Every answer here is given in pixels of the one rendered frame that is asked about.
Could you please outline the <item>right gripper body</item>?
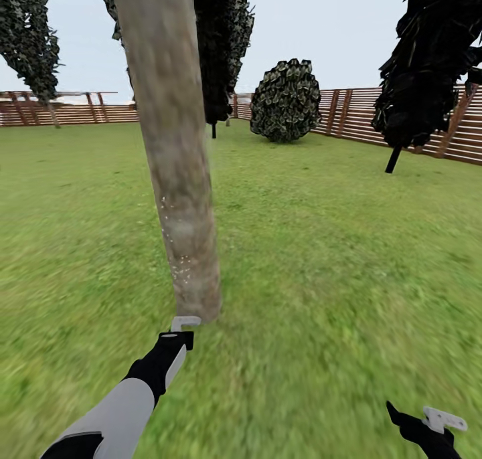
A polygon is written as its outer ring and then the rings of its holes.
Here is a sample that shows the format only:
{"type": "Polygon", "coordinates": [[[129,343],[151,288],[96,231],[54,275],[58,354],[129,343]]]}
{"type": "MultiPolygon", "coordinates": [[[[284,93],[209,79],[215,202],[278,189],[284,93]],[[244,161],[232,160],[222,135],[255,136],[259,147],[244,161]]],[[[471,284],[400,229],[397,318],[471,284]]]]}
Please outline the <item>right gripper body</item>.
{"type": "Polygon", "coordinates": [[[401,416],[400,433],[405,440],[418,444],[428,459],[432,459],[432,451],[437,446],[443,445],[453,449],[455,443],[453,433],[448,429],[444,429],[444,434],[437,433],[424,425],[422,420],[408,414],[401,416]]]}

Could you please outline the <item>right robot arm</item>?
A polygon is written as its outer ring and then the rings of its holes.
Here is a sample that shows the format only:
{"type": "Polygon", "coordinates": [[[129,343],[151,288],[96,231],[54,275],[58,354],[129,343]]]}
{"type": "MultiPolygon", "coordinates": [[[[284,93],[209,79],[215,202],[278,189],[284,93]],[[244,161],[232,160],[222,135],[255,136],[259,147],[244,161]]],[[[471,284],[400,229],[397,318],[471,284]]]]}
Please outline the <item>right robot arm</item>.
{"type": "Polygon", "coordinates": [[[424,406],[421,410],[425,418],[420,420],[400,413],[389,401],[386,402],[386,406],[393,424],[400,426],[401,436],[418,444],[428,459],[460,459],[453,449],[453,433],[444,429],[444,426],[452,426],[466,432],[468,427],[463,418],[424,406]]]}

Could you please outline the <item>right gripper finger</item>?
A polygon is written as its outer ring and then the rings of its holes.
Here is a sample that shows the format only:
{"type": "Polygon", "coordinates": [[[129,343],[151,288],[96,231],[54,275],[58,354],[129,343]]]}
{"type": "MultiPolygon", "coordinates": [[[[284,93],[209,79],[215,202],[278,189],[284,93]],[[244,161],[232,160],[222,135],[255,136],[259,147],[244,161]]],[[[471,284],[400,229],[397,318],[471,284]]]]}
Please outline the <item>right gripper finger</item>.
{"type": "Polygon", "coordinates": [[[400,413],[389,401],[386,402],[386,406],[393,424],[400,426],[402,413],[400,413]]]}

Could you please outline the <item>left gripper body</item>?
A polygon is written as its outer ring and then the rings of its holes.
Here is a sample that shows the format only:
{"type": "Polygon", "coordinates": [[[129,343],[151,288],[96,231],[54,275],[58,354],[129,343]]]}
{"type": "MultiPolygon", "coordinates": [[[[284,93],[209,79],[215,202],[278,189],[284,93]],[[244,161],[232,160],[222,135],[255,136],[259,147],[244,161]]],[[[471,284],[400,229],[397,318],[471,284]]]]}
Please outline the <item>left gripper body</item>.
{"type": "Polygon", "coordinates": [[[175,334],[179,334],[183,343],[185,343],[185,348],[187,350],[193,349],[193,331],[182,331],[176,332],[175,334]]]}

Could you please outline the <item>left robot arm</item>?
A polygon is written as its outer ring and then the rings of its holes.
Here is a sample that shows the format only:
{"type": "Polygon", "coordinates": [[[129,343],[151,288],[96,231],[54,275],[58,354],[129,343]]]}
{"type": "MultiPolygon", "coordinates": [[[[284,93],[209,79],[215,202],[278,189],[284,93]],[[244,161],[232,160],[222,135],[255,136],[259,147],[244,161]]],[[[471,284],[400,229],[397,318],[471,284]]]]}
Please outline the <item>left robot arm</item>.
{"type": "Polygon", "coordinates": [[[64,430],[41,459],[132,459],[159,396],[193,349],[193,331],[181,328],[200,323],[198,316],[175,316],[170,333],[133,362],[127,379],[64,430]]]}

